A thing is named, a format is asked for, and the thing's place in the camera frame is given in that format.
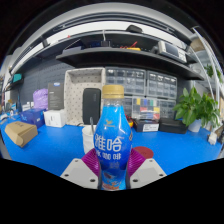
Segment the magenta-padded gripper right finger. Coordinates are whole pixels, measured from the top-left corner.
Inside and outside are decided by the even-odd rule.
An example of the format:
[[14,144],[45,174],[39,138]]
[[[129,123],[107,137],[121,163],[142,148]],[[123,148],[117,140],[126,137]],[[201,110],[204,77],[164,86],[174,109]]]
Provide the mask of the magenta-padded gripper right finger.
[[166,176],[153,156],[149,148],[131,149],[126,169],[127,189],[140,188]]

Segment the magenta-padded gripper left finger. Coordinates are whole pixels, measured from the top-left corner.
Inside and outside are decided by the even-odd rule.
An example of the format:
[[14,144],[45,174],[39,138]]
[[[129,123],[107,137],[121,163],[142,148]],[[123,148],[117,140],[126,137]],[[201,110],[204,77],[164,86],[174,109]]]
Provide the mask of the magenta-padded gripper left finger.
[[73,159],[61,177],[84,188],[99,189],[101,186],[101,167],[96,151],[91,149],[81,159]]

